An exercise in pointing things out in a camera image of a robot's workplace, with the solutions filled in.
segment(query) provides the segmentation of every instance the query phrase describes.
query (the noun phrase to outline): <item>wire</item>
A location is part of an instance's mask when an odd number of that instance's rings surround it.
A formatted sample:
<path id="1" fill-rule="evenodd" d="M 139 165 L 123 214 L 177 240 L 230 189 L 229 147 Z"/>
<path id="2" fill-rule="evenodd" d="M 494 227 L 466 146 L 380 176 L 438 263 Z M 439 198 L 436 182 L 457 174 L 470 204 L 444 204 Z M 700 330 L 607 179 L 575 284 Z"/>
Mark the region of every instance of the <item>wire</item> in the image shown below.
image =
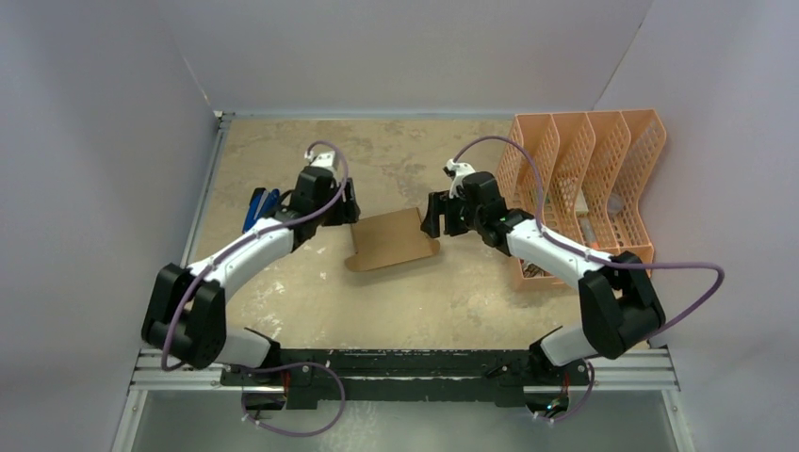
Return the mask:
<path id="1" fill-rule="evenodd" d="M 556 424 L 576 415 L 580 410 L 582 410 L 582 407 L 585 406 L 585 402 L 588 400 L 588 397 L 591 395 L 591 392 L 594 390 L 594 383 L 596 378 L 594 365 L 591 364 L 591 362 L 588 360 L 582 360 L 582 361 L 585 363 L 585 367 L 588 369 L 588 386 L 586 386 L 585 388 L 585 394 L 582 395 L 582 398 L 579 400 L 579 402 L 577 402 L 577 404 L 574 407 L 572 407 L 571 410 L 565 412 L 562 416 L 547 418 L 547 421 L 549 423 Z"/>
<path id="2" fill-rule="evenodd" d="M 250 367 L 242 367 L 242 369 L 245 372 L 248 372 L 250 374 L 269 374 L 269 373 L 272 373 L 272 372 L 281 372 L 281 371 L 284 371 L 284 370 L 295 369 L 297 367 L 305 367 L 305 366 L 315 367 L 317 369 L 321 369 L 321 370 L 327 372 L 328 374 L 330 374 L 331 377 L 333 377 L 333 380 L 335 381 L 336 386 L 338 386 L 338 393 L 341 395 L 341 402 L 338 404 L 338 411 L 335 413 L 335 416 L 333 417 L 333 419 L 329 423 L 327 423 L 322 428 L 317 428 L 316 430 L 311 430 L 311 431 L 292 431 L 292 430 L 286 430 L 286 429 L 283 429 L 283 428 L 277 428 L 277 427 L 271 426 L 269 424 L 265 424 L 265 423 L 259 421 L 258 419 L 255 419 L 254 417 L 252 417 L 247 412 L 247 394 L 251 394 L 251 393 L 242 393 L 241 394 L 241 410 L 244 412 L 244 417 L 242 418 L 242 421 L 244 421 L 244 420 L 250 421 L 256 427 L 264 428 L 266 430 L 273 431 L 273 432 L 278 433 L 280 435 L 290 436 L 292 438 L 307 438 L 309 436 L 316 436 L 316 435 L 319 435 L 320 433 L 324 433 L 325 431 L 331 429 L 335 425 L 335 423 L 338 422 L 338 419 L 341 418 L 341 415 L 344 413 L 344 409 L 347 406 L 347 400 L 344 397 L 344 382 L 341 381 L 341 378 L 338 375 L 336 375 L 335 372 L 333 370 L 331 370 L 330 368 L 328 368 L 326 365 L 322 365 L 322 364 L 319 364 L 319 363 L 307 362 L 307 363 L 291 363 L 291 364 L 280 365 L 280 366 L 277 366 L 277 367 L 271 367 L 271 368 L 267 368 L 267 369 L 252 369 Z"/>
<path id="3" fill-rule="evenodd" d="M 474 146 L 477 143 L 489 140 L 489 139 L 496 139 L 496 140 L 504 141 L 504 142 L 510 144 L 511 146 L 515 147 L 519 152 L 521 152 L 522 155 L 524 155 L 525 159 L 527 159 L 528 163 L 530 163 L 530 166 L 532 167 L 532 173 L 535 176 L 536 199 L 537 199 L 537 203 L 535 205 L 535 218 L 534 218 L 535 219 L 535 224 L 536 224 L 536 226 L 538 226 L 539 231 L 542 232 L 544 238 L 546 240 L 548 240 L 550 243 L 552 243 L 553 245 L 555 245 L 555 246 L 557 246 L 557 247 L 559 247 L 559 248 L 561 248 L 563 250 L 567 250 L 569 252 L 572 252 L 573 254 L 575 254 L 575 255 L 577 255 L 579 257 L 585 258 L 586 260 L 589 260 L 591 262 L 594 262 L 594 263 L 597 263 L 597 264 L 602 264 L 604 266 L 609 266 L 611 268 L 617 268 L 617 269 L 620 269 L 620 270 L 653 270 L 653 269 L 669 270 L 669 269 L 696 268 L 696 269 L 709 269 L 709 270 L 714 270 L 716 272 L 716 281 L 713 283 L 713 285 L 710 286 L 710 289 L 708 289 L 704 294 L 702 294 L 701 297 L 699 297 L 699 299 L 697 299 L 694 303 L 692 303 L 690 306 L 688 306 L 685 310 L 683 310 L 681 313 L 679 313 L 673 319 L 671 319 L 668 322 L 666 322 L 665 324 L 663 324 L 663 326 L 660 327 L 659 329 L 657 329 L 656 331 L 653 331 L 652 333 L 647 335 L 644 338 L 644 340 L 648 340 L 652 336 L 654 336 L 656 334 L 660 334 L 660 333 L 662 333 L 662 332 L 674 327 L 677 323 L 681 322 L 685 317 L 690 315 L 693 311 L 696 311 L 696 309 L 699 308 L 699 306 L 701 306 L 705 301 L 707 301 L 710 297 L 712 297 L 713 294 L 715 294 L 716 291 L 719 290 L 719 287 L 721 287 L 721 285 L 722 285 L 722 283 L 724 282 L 724 279 L 725 279 L 725 271 L 724 271 L 723 268 L 721 268 L 721 266 L 719 266 L 718 264 L 714 264 L 712 262 L 674 262 L 674 263 L 670 263 L 669 262 L 669 263 L 652 263 L 652 264 L 646 264 L 646 263 L 640 263 L 640 264 L 618 263 L 618 262 L 602 259 L 601 257 L 598 257 L 598 256 L 594 256 L 588 250 L 583 252 L 582 250 L 580 250 L 578 248 L 575 248 L 575 247 L 573 247 L 573 246 L 571 246 L 571 245 L 569 245 L 567 243 L 563 243 L 562 241 L 558 240 L 554 236 L 550 235 L 549 231 L 546 229 L 546 227 L 544 226 L 544 224 L 541 221 L 541 218 L 544 217 L 544 184 L 541 182 L 541 174 L 538 172 L 538 167 L 536 167 L 535 162 L 532 160 L 532 156 L 530 156 L 530 153 L 528 153 L 526 149 L 524 149 L 522 146 L 520 146 L 515 141 L 513 141 L 511 139 L 508 139 L 506 137 L 501 137 L 499 135 L 489 135 L 489 136 L 486 136 L 486 137 L 477 138 L 477 139 L 473 140 L 472 142 L 466 144 L 457 154 L 455 154 L 455 157 L 452 160 L 454 162 L 457 162 L 458 159 L 460 159 L 461 156 L 466 151 L 468 151 L 472 146 Z"/>
<path id="4" fill-rule="evenodd" d="M 563 372 L 563 386 L 561 387 L 561 395 L 568 396 L 569 395 L 569 372 Z"/>
<path id="5" fill-rule="evenodd" d="M 288 198 L 293 191 L 294 190 L 286 190 L 283 193 L 281 193 L 280 198 L 278 198 L 275 205 L 270 207 L 268 211 L 264 212 L 264 217 L 271 217 L 275 212 L 277 212 L 277 210 L 283 206 L 283 202 L 285 201 L 285 199 Z"/>
<path id="6" fill-rule="evenodd" d="M 172 366 L 169 365 L 167 360 L 168 360 L 168 358 L 170 356 L 170 349 L 171 349 L 171 346 L 172 346 L 172 341 L 174 340 L 175 331 L 177 330 L 178 320 L 180 319 L 180 315 L 183 313 L 183 309 L 186 307 L 186 303 L 188 303 L 188 301 L 194 296 L 194 292 L 197 290 L 197 286 L 199 286 L 200 283 L 203 281 L 203 279 L 206 276 L 208 276 L 208 273 L 211 272 L 212 268 L 216 267 L 220 262 L 224 261 L 228 256 L 230 256 L 234 252 L 240 250 L 241 247 L 243 247 L 243 246 L 247 245 L 248 243 L 252 242 L 253 240 L 255 240 L 258 236 L 260 236 L 262 234 L 271 233 L 271 232 L 277 231 L 279 229 L 284 229 L 284 228 L 289 228 L 291 226 L 296 226 L 298 224 L 304 223 L 305 221 L 309 221 L 311 219 L 319 217 L 320 215 L 322 215 L 325 212 L 327 212 L 331 207 L 333 207 L 333 205 L 335 204 L 336 201 L 338 201 L 339 199 L 343 198 L 343 196 L 344 196 L 344 187 L 345 187 L 345 185 L 347 183 L 347 178 L 350 177 L 350 167 L 347 165 L 347 159 L 344 157 L 344 153 L 342 153 L 341 150 L 338 149 L 337 146 L 335 146 L 330 141 L 325 141 L 325 140 L 318 140 L 318 141 L 314 141 L 313 143 L 311 143 L 311 145 L 308 146 L 308 149 L 305 152 L 305 155 L 310 155 L 311 151 L 313 151 L 313 149 L 315 147 L 317 147 L 318 145 L 327 146 L 328 148 L 332 149 L 335 152 L 335 154 L 338 157 L 338 159 L 341 161 L 341 165 L 344 167 L 344 175 L 342 176 L 341 182 L 338 185 L 338 190 L 335 192 L 333 197 L 330 198 L 330 200 L 327 201 L 326 204 L 321 206 L 316 212 L 308 214 L 308 215 L 306 215 L 304 217 L 294 218 L 294 219 L 291 219 L 289 221 L 286 221 L 286 222 L 283 222 L 283 223 L 280 223 L 280 224 L 277 224 L 277 225 L 269 226 L 269 227 L 266 227 L 266 228 L 264 228 L 262 230 L 259 230 L 259 231 L 256 231 L 255 229 L 250 229 L 246 234 L 244 234 L 237 241 L 235 241 L 230 247 L 228 247 L 226 250 L 223 250 L 222 252 L 220 252 L 220 254 L 216 258 L 214 258 L 214 260 L 211 262 L 211 264 L 205 266 L 205 268 L 200 270 L 200 272 L 197 274 L 197 276 L 194 278 L 194 280 L 191 282 L 191 284 L 188 285 L 188 289 L 186 289 L 186 292 L 184 292 L 183 296 L 180 298 L 180 301 L 177 304 L 177 308 L 175 308 L 174 315 L 172 316 L 172 320 L 170 322 L 170 326 L 167 329 L 167 337 L 164 339 L 164 347 L 163 347 L 163 351 L 161 353 L 161 369 L 162 370 L 164 370 L 166 372 L 170 372 L 172 370 L 176 370 L 176 369 L 180 368 L 180 366 L 185 364 L 185 362 L 181 361 L 180 363 L 177 363 L 175 365 L 172 365 Z"/>

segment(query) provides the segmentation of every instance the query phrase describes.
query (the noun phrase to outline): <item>cardboard piece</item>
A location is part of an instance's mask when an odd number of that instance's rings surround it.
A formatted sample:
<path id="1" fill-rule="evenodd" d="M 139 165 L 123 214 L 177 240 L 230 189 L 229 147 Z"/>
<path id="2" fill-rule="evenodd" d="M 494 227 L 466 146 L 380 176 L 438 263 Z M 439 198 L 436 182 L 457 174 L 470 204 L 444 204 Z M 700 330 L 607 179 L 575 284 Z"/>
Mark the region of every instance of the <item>cardboard piece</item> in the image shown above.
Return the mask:
<path id="1" fill-rule="evenodd" d="M 344 265 L 350 271 L 369 271 L 438 254 L 441 244 L 422 233 L 421 224 L 416 207 L 358 220 L 352 225 L 355 254 Z"/>

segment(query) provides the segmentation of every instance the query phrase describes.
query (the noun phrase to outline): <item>blue handle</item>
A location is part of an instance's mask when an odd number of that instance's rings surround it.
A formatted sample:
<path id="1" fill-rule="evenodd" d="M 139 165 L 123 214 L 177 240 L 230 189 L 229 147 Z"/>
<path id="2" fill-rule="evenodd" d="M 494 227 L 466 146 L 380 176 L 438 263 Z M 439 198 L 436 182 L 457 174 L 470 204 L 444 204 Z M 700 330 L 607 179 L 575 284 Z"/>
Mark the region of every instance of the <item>blue handle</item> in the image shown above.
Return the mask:
<path id="1" fill-rule="evenodd" d="M 250 208 L 247 209 L 247 216 L 244 218 L 244 227 L 241 229 L 242 233 L 249 231 L 255 222 L 261 218 L 269 209 L 277 204 L 280 199 L 280 190 L 275 188 L 269 194 L 263 187 L 258 187 L 253 191 L 253 196 L 250 198 Z"/>

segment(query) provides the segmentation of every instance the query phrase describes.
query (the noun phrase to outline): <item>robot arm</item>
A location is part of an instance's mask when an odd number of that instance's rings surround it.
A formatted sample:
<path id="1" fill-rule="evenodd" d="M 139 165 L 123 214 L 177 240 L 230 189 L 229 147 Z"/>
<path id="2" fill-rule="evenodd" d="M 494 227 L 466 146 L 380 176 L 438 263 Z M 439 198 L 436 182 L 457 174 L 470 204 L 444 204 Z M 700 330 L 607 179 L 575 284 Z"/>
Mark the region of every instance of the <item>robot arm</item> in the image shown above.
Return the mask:
<path id="1" fill-rule="evenodd" d="M 505 255 L 534 263 L 579 291 L 581 322 L 557 329 L 530 346 L 530 361 L 551 371 L 576 360 L 600 355 L 618 358 L 665 322 L 655 290 L 643 270 L 617 270 L 564 250 L 547 240 L 533 216 L 508 209 L 497 180 L 466 163 L 449 160 L 444 172 L 448 191 L 430 193 L 421 229 L 430 237 L 476 231 L 483 242 Z M 630 252 L 619 256 L 591 250 L 564 236 L 550 235 L 579 250 L 615 262 L 641 262 Z"/>
<path id="2" fill-rule="evenodd" d="M 344 196 L 327 212 L 302 223 L 292 220 L 316 212 L 339 189 L 334 153 L 310 156 L 297 178 L 288 205 L 259 218 L 252 228 L 213 255 L 186 268 L 169 264 L 158 272 L 141 328 L 141 338 L 163 348 L 171 319 L 192 282 L 202 277 L 190 311 L 184 310 L 175 329 L 170 354 L 195 368 L 211 363 L 268 367 L 277 363 L 280 344 L 256 331 L 229 328 L 227 301 L 247 281 L 272 262 L 287 256 L 312 238 L 319 226 L 354 223 L 360 216 L 352 181 Z"/>

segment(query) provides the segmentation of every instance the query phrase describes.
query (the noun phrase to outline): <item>white wall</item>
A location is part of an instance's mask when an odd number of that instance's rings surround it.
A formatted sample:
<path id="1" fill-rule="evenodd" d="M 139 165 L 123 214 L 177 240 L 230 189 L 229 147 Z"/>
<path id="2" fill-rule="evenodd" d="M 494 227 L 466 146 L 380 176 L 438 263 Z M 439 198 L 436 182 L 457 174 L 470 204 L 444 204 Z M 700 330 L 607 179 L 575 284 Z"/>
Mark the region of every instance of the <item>white wall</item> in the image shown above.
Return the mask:
<path id="1" fill-rule="evenodd" d="M 149 1 L 0 2 L 0 449 L 108 450 L 215 120 Z"/>
<path id="2" fill-rule="evenodd" d="M 661 261 L 725 285 L 665 334 L 699 450 L 795 450 L 799 42 L 793 0 L 656 0 L 597 108 L 654 106 L 669 144 L 644 203 Z M 674 315 L 710 274 L 656 272 Z"/>
<path id="3" fill-rule="evenodd" d="M 591 108 L 652 0 L 158 0 L 216 109 Z"/>

